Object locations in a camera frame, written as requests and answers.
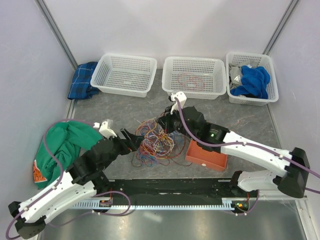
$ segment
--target blue towel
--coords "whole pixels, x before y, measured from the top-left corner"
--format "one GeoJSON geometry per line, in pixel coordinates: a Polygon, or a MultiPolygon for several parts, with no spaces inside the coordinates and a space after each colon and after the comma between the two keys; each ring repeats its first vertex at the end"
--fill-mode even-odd
{"type": "Polygon", "coordinates": [[[90,99],[99,89],[90,85],[92,74],[94,73],[96,61],[80,64],[73,75],[68,99],[90,99]]]}
{"type": "Polygon", "coordinates": [[[250,68],[243,66],[241,78],[242,85],[232,89],[230,93],[234,96],[252,94],[258,99],[268,99],[267,85],[270,82],[270,75],[262,66],[250,68]]]}

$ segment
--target pile of colorful cables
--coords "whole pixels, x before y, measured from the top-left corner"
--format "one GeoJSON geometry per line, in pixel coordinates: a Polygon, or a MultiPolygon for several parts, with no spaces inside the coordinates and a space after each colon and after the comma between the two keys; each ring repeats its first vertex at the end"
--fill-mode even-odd
{"type": "Polygon", "coordinates": [[[176,131],[165,133],[163,128],[157,124],[155,118],[144,121],[137,128],[136,135],[144,136],[137,153],[133,155],[131,164],[134,167],[146,165],[152,167],[155,164],[168,166],[171,161],[181,166],[191,164],[180,164],[173,160],[179,156],[186,146],[186,137],[176,131]],[[139,165],[133,164],[134,156],[139,161],[139,165]]]}

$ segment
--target green fabric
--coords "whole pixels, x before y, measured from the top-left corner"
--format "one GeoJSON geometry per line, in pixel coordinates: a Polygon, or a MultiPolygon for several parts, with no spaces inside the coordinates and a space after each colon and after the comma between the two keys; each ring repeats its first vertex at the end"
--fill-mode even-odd
{"type": "MultiPolygon", "coordinates": [[[[76,121],[59,122],[50,128],[46,135],[48,148],[61,162],[64,170],[79,156],[81,148],[90,150],[100,139],[102,136],[91,126],[76,121]]],[[[42,176],[47,179],[42,182],[34,179],[39,189],[59,177],[59,166],[46,151],[43,140],[34,161],[42,176]]]]}

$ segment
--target folded plaid fabric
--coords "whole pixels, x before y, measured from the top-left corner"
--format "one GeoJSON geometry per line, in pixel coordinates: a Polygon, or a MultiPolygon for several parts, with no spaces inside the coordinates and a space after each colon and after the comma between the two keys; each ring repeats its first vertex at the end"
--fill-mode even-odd
{"type": "Polygon", "coordinates": [[[90,99],[99,89],[90,85],[92,74],[97,66],[96,61],[80,64],[73,75],[68,99],[90,99]]]}

